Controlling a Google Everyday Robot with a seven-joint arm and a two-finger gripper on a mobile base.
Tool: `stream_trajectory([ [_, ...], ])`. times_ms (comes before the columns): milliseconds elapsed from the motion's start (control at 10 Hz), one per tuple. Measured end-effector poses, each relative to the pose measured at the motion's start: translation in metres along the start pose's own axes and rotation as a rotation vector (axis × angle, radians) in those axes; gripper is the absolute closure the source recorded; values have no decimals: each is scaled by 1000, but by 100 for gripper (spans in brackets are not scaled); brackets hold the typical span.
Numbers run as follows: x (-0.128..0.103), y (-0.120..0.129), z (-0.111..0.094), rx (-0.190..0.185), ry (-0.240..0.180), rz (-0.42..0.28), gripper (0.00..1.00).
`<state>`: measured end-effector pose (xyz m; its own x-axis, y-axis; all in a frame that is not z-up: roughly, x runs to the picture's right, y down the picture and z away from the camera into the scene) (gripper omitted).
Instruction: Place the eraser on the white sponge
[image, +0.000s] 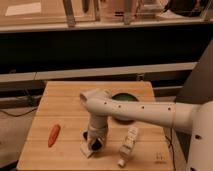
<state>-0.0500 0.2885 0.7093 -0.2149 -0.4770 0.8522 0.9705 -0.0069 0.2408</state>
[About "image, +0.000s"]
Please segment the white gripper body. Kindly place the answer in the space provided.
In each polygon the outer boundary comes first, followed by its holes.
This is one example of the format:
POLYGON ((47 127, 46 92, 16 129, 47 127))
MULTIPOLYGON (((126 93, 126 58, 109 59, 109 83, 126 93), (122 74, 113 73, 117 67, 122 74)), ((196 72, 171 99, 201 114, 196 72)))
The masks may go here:
POLYGON ((99 139, 102 143, 102 148, 106 144, 108 134, 108 117, 90 115, 88 124, 88 147, 91 148, 96 139, 99 139))

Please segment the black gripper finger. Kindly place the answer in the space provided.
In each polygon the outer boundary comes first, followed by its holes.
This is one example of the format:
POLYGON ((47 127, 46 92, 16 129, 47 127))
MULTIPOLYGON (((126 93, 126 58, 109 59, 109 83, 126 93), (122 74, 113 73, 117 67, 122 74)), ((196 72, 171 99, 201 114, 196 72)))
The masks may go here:
POLYGON ((102 143, 99 139, 96 139, 95 142, 92 144, 91 148, 93 150, 99 150, 102 148, 102 143))
POLYGON ((88 132, 87 131, 83 132, 83 137, 84 137, 85 141, 88 140, 88 132))

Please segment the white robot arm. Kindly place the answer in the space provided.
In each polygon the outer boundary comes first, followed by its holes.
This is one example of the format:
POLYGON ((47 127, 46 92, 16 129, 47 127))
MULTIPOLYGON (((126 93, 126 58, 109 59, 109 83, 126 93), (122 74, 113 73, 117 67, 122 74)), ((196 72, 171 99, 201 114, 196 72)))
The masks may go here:
POLYGON ((213 101, 204 104, 114 100, 104 89, 82 92, 90 113, 87 149, 100 151, 108 133, 108 117, 128 118, 191 135, 186 171, 213 171, 213 101))

